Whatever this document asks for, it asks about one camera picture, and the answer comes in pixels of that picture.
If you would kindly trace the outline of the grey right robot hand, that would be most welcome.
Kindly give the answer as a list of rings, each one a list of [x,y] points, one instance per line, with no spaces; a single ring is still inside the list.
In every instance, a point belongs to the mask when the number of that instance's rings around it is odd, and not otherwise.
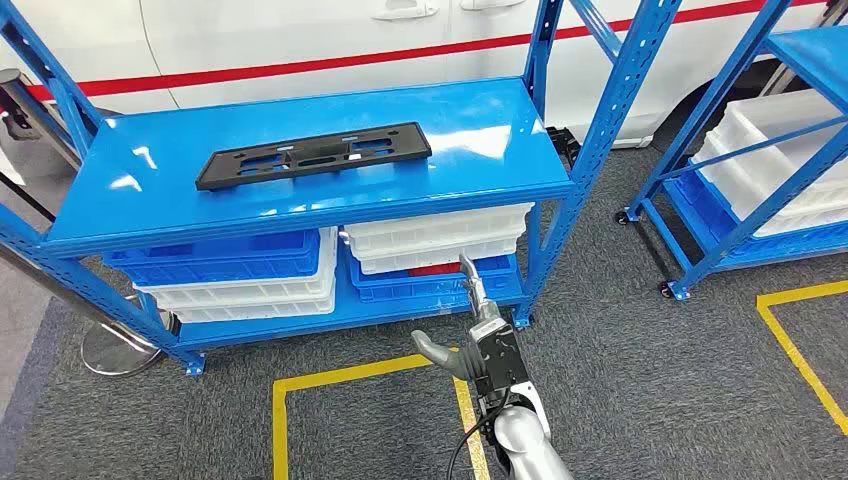
[[[433,364],[440,366],[451,375],[462,380],[474,380],[488,374],[485,364],[487,355],[483,353],[482,342],[507,326],[496,302],[487,297],[483,280],[479,276],[473,261],[465,254],[459,256],[460,271],[465,275],[465,288],[468,294],[471,313],[476,324],[468,332],[468,340],[458,351],[437,345],[421,330],[411,333],[413,343],[419,353]]]

